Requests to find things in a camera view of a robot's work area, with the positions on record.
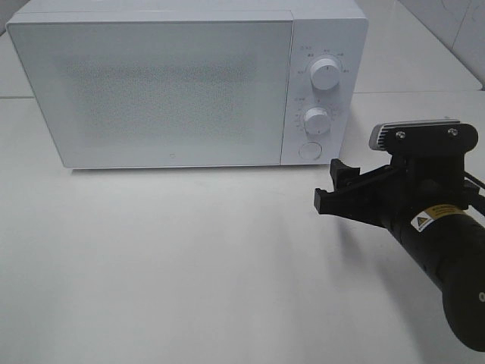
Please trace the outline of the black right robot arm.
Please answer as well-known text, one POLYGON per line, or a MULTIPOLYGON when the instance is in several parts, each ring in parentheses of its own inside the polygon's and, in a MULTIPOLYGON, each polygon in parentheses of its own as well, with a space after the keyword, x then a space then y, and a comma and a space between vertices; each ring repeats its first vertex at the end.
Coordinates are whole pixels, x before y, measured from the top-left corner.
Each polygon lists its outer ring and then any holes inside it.
POLYGON ((482 352, 484 227, 466 209, 484 198, 462 158, 394 156, 364 174, 335 158, 330 176, 334 190, 314 192, 317 212, 387 229, 440 289, 453 334, 482 352))

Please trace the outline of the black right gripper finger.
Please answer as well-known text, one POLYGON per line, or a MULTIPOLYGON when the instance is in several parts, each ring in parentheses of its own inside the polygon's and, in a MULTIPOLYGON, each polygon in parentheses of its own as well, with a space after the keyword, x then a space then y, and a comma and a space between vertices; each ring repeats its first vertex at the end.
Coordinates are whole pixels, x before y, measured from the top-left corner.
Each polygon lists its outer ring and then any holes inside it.
POLYGON ((350 167, 340 159, 333 158, 330 161, 330 176, 334 188, 343 188, 347 185, 347 180, 351 180, 360 175, 360 168, 350 167))
POLYGON ((355 191, 338 190, 328 192, 320 188, 314 190, 314 207, 320 215, 335 215, 342 218, 356 218, 355 191))

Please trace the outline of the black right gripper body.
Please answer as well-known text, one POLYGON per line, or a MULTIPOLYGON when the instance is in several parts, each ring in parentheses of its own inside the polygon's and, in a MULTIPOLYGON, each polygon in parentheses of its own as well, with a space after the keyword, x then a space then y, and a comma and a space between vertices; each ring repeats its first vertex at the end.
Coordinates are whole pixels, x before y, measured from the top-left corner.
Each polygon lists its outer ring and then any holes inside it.
POLYGON ((354 217, 360 222, 389 228, 405 215, 435 205, 463 209, 464 156, 404 158, 359 176, 354 217))

